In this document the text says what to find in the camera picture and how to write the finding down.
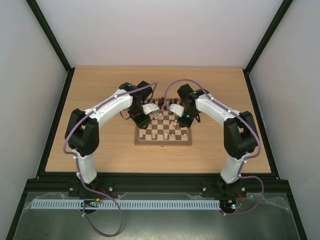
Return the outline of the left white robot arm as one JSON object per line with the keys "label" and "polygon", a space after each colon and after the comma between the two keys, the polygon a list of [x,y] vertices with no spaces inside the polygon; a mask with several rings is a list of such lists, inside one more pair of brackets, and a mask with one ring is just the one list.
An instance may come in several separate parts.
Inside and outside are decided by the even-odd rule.
{"label": "left white robot arm", "polygon": [[129,82],[121,84],[107,99],[99,104],[71,112],[65,132],[63,152],[73,155],[76,162],[77,177],[85,184],[90,184],[97,177],[94,152],[100,143],[100,128],[118,113],[127,110],[129,118],[140,129],[146,129],[151,122],[150,114],[159,108],[149,102],[157,83],[141,81],[138,85]]}

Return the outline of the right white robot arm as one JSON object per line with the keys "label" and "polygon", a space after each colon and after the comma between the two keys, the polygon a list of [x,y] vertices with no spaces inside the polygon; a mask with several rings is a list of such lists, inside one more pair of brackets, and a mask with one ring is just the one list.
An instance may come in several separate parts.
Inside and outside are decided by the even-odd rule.
{"label": "right white robot arm", "polygon": [[218,183],[218,191],[229,196],[236,189],[235,182],[241,177],[246,158],[254,152],[258,144],[258,134],[253,115],[234,111],[216,100],[207,90],[193,90],[189,84],[177,90],[184,107],[172,104],[170,110],[179,116],[177,122],[182,128],[190,128],[199,113],[204,113],[223,128],[223,145],[227,152],[225,166],[220,173],[223,179]]}

